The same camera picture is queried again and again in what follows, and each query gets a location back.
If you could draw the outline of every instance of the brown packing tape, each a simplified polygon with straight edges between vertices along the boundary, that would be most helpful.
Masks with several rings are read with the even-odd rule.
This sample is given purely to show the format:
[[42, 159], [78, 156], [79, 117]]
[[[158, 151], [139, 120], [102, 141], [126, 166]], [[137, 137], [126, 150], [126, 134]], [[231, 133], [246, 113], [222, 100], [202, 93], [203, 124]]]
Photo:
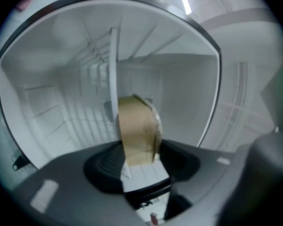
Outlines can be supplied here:
[[118, 99], [121, 139], [129, 166], [152, 163], [157, 150], [157, 120], [135, 96]]

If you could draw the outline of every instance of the vertical support post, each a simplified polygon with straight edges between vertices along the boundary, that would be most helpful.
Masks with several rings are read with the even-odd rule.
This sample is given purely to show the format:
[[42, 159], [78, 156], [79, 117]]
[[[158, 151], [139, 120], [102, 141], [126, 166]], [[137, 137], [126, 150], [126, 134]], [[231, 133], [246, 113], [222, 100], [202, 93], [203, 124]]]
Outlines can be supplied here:
[[117, 121], [118, 99], [117, 99], [117, 28], [110, 31], [109, 52], [109, 87], [113, 121]]

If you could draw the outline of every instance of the curved frame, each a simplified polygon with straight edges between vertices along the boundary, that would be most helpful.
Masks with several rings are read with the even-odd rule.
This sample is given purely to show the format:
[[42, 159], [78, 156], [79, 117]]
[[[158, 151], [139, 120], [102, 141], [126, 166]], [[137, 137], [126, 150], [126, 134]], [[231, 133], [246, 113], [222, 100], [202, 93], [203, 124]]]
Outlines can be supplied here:
[[[36, 22], [37, 20], [39, 20], [40, 18], [42, 18], [43, 16], [49, 14], [50, 12], [53, 12], [59, 8], [65, 7], [67, 5], [73, 4], [73, 3], [77, 3], [77, 2], [82, 2], [82, 1], [86, 1], [86, 0], [58, 0], [56, 2], [53, 2], [49, 5], [47, 5], [46, 7], [42, 8], [41, 10], [39, 10], [38, 12], [36, 12], [35, 14], [33, 14], [31, 17], [29, 17], [25, 22], [23, 22], [13, 33], [12, 35], [9, 37], [9, 39], [5, 42], [5, 44], [3, 45], [2, 49], [0, 50], [0, 60], [2, 55], [4, 54], [4, 52], [6, 51], [6, 49], [10, 46], [10, 44], [16, 39], [16, 37], [18, 35], [20, 35], [20, 33], [22, 31], [24, 31], [27, 27], [29, 27], [31, 24], [33, 24], [34, 22]], [[173, 14], [174, 16], [180, 18], [181, 20], [183, 20], [184, 22], [186, 22], [188, 25], [192, 26], [195, 30], [197, 30], [208, 42], [211, 43], [211, 45], [216, 49], [216, 51], [218, 52], [219, 55], [219, 82], [218, 82], [218, 88], [217, 88], [217, 96], [216, 96], [216, 101], [215, 101], [215, 105], [213, 108], [213, 112], [212, 115], [209, 119], [208, 122], [208, 126], [206, 128], [206, 131], [204, 132], [204, 135], [202, 136], [200, 142], [198, 143], [198, 147], [200, 147], [203, 138], [205, 137], [212, 119], [214, 117], [215, 111], [216, 111], [216, 105], [217, 105], [217, 101], [219, 99], [219, 93], [220, 93], [220, 86], [221, 86], [221, 78], [222, 78], [222, 56], [221, 56], [221, 49], [220, 47], [217, 45], [217, 43], [214, 41], [214, 39], [208, 34], [208, 32], [202, 28], [197, 22], [195, 22], [192, 18], [190, 18], [189, 16], [187, 16], [186, 14], [184, 14], [181, 10], [179, 10], [178, 8], [176, 8], [173, 5], [169, 5], [166, 2], [162, 1], [162, 0], [132, 0], [132, 1], [136, 1], [136, 2], [141, 2], [141, 3], [145, 3], [148, 5], [152, 5], [155, 6], [157, 8], [163, 9], [167, 12], [169, 12], [170, 14]], [[2, 117], [4, 119], [4, 122], [8, 128], [8, 131], [10, 133], [10, 135], [12, 136], [15, 144], [18, 146], [18, 148], [21, 150], [21, 147], [18, 145], [17, 141], [15, 140], [9, 126], [7, 123], [7, 120], [5, 118], [4, 112], [3, 112], [3, 108], [2, 108], [2, 103], [1, 103], [1, 98], [0, 98], [0, 109], [1, 109], [1, 113], [2, 113]]]

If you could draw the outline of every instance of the fluorescent light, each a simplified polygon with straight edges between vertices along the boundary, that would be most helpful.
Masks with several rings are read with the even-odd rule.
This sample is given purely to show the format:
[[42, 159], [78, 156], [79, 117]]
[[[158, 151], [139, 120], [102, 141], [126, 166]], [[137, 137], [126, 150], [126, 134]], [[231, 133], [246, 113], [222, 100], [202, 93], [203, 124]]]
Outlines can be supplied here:
[[189, 15], [192, 12], [189, 1], [188, 0], [182, 0], [182, 1], [186, 15]]

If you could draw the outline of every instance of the ceiling light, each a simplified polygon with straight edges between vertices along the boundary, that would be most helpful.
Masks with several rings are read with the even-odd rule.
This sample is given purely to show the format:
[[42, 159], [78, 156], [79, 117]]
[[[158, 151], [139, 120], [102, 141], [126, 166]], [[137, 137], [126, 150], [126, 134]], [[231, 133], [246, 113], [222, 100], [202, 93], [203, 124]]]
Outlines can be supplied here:
[[192, 12], [189, 1], [188, 0], [182, 0], [182, 1], [186, 15], [189, 15]]

